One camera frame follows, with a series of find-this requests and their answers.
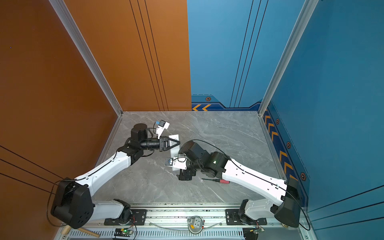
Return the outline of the white remote control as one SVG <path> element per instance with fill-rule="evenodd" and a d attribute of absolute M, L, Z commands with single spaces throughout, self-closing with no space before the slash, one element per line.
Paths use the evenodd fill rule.
<path fill-rule="evenodd" d="M 174 140 L 177 140 L 177 141 L 180 140 L 179 135 L 170 135 L 169 137 L 171 139 L 174 139 Z M 174 148 L 171 149 L 171 158 L 173 159 L 172 171 L 178 170 L 177 168 L 174 167 L 174 163 L 177 161 L 177 160 L 175 160 L 175 158 L 177 158 L 179 156 L 178 155 L 179 150 L 180 150 L 180 146 L 177 146 L 177 147 L 174 147 Z"/>

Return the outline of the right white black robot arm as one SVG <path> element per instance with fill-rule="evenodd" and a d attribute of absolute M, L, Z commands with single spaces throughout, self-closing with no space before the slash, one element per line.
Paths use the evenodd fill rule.
<path fill-rule="evenodd" d="M 179 154 L 187 159 L 188 178 L 194 171 L 200 171 L 209 178 L 238 184 L 264 197 L 259 201 L 243 200 L 238 211 L 242 224 L 256 225 L 260 218 L 274 217 L 285 226 L 299 227 L 301 195 L 294 179 L 286 181 L 264 175 L 240 164 L 220 149 L 209 153 L 197 141 L 186 142 Z"/>

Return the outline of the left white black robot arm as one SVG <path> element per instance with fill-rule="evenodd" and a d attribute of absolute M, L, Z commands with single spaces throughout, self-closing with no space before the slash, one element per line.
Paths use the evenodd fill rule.
<path fill-rule="evenodd" d="M 178 135 L 162 135 L 168 126 L 168 122 L 161 122 L 152 133 L 146 124 L 136 124 L 131 130 L 131 136 L 107 161 L 75 179 L 65 178 L 58 181 L 57 188 L 52 190 L 55 198 L 48 201 L 51 209 L 47 216 L 53 216 L 73 229 L 79 229 L 88 222 L 105 219 L 118 225 L 132 224 L 130 204 L 119 199 L 95 202 L 93 195 L 115 175 L 140 158 L 145 158 L 145 151 L 165 152 L 178 147 L 181 143 Z"/>

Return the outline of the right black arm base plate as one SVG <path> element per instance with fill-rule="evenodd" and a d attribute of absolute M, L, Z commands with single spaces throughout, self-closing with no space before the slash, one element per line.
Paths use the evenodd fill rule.
<path fill-rule="evenodd" d="M 259 218 L 257 220 L 253 220 L 248 217 L 245 213 L 240 213 L 239 209 L 226 209 L 226 223 L 228 226 L 234 225 L 260 225 L 266 226 L 268 224 L 266 218 Z"/>

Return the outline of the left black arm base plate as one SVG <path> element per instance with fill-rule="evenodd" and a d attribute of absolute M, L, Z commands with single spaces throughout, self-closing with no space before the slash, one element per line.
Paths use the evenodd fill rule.
<path fill-rule="evenodd" d="M 128 217 L 118 219 L 105 219 L 105 226 L 144 226 L 147 218 L 146 209 L 133 209 L 128 213 Z"/>

